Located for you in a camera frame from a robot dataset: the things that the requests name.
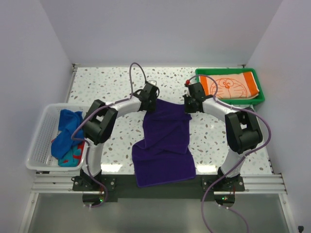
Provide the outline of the orange Doraemon towel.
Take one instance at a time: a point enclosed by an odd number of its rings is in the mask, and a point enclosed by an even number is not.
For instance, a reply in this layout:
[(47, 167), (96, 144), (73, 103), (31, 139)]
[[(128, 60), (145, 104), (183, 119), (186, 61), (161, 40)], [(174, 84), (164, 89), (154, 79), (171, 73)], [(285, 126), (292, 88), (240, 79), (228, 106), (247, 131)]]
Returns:
[(253, 99), (259, 95), (259, 88), (251, 71), (240, 74), (209, 75), (214, 81), (199, 76), (199, 82), (203, 86), (206, 95), (214, 95), (222, 100), (229, 99)]

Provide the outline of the purple towel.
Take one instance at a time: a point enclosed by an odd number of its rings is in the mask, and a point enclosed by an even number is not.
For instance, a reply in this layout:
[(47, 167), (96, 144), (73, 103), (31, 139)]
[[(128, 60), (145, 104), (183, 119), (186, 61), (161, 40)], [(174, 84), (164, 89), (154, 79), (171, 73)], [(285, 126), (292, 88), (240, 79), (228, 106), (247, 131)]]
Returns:
[(140, 188), (193, 179), (196, 169), (189, 150), (191, 116), (182, 104), (156, 101), (143, 119), (144, 138), (132, 146)]

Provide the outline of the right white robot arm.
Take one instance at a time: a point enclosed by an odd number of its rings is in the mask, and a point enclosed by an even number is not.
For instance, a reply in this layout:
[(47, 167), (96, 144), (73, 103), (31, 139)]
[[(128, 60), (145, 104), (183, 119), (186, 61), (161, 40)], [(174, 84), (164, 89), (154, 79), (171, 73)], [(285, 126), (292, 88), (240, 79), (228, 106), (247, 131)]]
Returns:
[(188, 88), (184, 97), (186, 113), (209, 114), (225, 123), (226, 140), (229, 146), (224, 163), (219, 168), (216, 184), (221, 190), (228, 190), (234, 184), (233, 178), (241, 173), (246, 154), (262, 142), (263, 136), (253, 110), (226, 105), (212, 95), (206, 95), (201, 83), (186, 81)]

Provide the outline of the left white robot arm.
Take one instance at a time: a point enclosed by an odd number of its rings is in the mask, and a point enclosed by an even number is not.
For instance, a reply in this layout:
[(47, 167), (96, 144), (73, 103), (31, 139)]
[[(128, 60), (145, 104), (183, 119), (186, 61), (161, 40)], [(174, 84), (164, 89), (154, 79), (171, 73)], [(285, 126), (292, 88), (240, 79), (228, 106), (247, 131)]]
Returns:
[(110, 138), (117, 118), (126, 114), (156, 109), (159, 88), (146, 83), (142, 89), (135, 91), (131, 98), (105, 103), (95, 100), (84, 118), (82, 127), (84, 137), (90, 142), (87, 149), (83, 171), (87, 174), (84, 185), (89, 190), (97, 190), (101, 185), (101, 156), (104, 143)]

